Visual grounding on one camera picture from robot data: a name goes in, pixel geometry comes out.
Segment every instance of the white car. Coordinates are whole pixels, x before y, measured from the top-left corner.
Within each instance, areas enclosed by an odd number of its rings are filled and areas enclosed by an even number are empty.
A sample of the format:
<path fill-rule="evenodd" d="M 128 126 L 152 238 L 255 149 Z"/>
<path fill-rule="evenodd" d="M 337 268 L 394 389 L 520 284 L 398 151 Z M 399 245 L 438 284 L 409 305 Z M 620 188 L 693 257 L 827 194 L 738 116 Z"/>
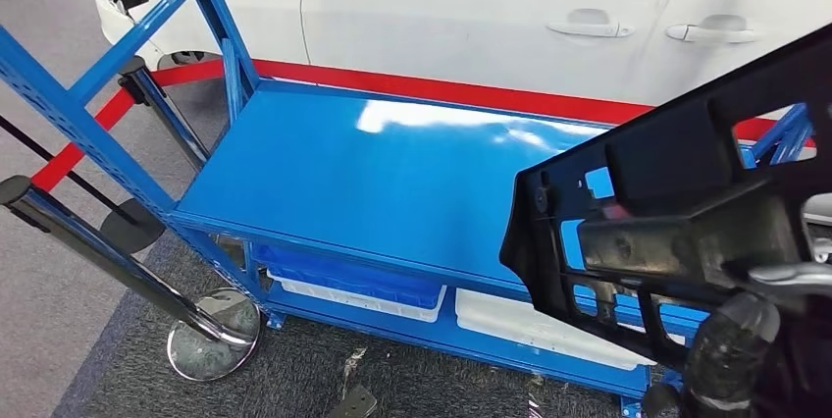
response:
<path fill-rule="evenodd" d="M 356 88 L 394 75 L 399 88 L 537 91 L 588 120 L 659 105 L 832 22 L 830 0 L 226 1 L 252 58 L 303 80 L 336 69 L 363 72 Z M 96 2 L 115 43 L 158 0 Z M 205 52 L 219 49 L 194 0 L 139 50 L 150 68 Z M 812 218 L 832 222 L 832 200 L 821 205 Z"/>

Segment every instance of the carpet floor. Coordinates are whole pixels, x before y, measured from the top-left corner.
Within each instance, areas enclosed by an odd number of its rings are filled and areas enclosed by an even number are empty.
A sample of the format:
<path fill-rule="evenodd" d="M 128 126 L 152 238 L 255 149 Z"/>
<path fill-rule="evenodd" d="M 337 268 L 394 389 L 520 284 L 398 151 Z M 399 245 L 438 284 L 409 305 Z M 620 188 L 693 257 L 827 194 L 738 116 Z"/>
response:
<path fill-rule="evenodd" d="M 169 234 L 145 264 L 190 298 L 224 284 Z M 240 370 L 189 382 L 165 355 L 171 325 L 129 292 L 53 417 L 317 418 L 357 384 L 379 402 L 372 418 L 529 418 L 530 400 L 546 418 L 620 416 L 609 393 L 291 317 L 281 330 L 264 330 Z M 345 367 L 354 356 L 356 367 Z"/>

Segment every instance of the chrome stanchion base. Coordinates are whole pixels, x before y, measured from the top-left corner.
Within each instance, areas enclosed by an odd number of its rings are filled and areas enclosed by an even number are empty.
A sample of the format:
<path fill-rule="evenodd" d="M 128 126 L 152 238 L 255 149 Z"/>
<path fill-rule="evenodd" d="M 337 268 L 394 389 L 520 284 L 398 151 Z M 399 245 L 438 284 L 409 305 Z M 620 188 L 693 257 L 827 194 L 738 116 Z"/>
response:
<path fill-rule="evenodd" d="M 174 370 L 192 381 L 214 381 L 236 370 L 251 355 L 260 336 L 260 311 L 232 288 L 215 290 L 196 305 L 230 330 L 252 339 L 251 345 L 236 347 L 208 340 L 184 322 L 174 324 L 168 334 L 168 359 Z"/>
<path fill-rule="evenodd" d="M 110 212 L 101 224 L 101 234 L 124 252 L 135 254 L 141 251 L 165 231 L 165 226 L 137 200 L 129 199 L 120 204 L 119 208 L 133 217 L 136 223 L 131 224 L 118 213 Z"/>

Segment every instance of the metal post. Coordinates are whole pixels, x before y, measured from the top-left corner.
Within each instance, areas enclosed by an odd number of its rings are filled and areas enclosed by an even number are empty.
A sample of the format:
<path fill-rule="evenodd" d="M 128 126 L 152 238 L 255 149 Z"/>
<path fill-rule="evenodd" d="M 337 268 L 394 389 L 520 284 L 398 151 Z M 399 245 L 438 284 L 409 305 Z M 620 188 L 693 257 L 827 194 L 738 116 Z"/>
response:
<path fill-rule="evenodd" d="M 193 131 L 176 104 L 150 75 L 141 57 L 132 57 L 119 72 L 122 78 L 119 84 L 135 99 L 136 103 L 146 104 L 171 134 L 182 149 L 193 169 L 199 171 L 208 161 L 210 152 Z"/>
<path fill-rule="evenodd" d="M 0 183 L 0 204 L 176 318 L 168 337 L 168 357 L 184 377 L 219 379 L 253 350 L 260 315 L 239 292 L 220 289 L 194 304 L 25 176 Z"/>

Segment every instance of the red floor line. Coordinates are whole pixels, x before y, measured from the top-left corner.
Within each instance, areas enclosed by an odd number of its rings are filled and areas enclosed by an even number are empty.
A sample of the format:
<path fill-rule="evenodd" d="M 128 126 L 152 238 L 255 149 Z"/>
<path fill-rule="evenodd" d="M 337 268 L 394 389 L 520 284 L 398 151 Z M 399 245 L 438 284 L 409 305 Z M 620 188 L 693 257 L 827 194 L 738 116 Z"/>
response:
<path fill-rule="evenodd" d="M 621 125 L 652 109 L 651 106 L 642 104 L 267 60 L 254 60 L 254 68 L 258 74 L 267 77 L 603 124 Z M 222 76 L 222 60 L 208 60 L 153 72 L 153 77 L 161 86 Z M 132 104 L 130 96 L 121 89 L 98 112 L 95 120 L 108 131 L 127 113 Z M 740 139 L 757 140 L 772 124 L 773 121 L 767 119 L 751 119 L 738 124 L 735 134 Z M 814 146 L 813 142 L 810 141 L 808 146 Z M 70 143 L 47 162 L 32 177 L 32 181 L 44 190 L 51 190 L 82 158 L 83 152 Z"/>

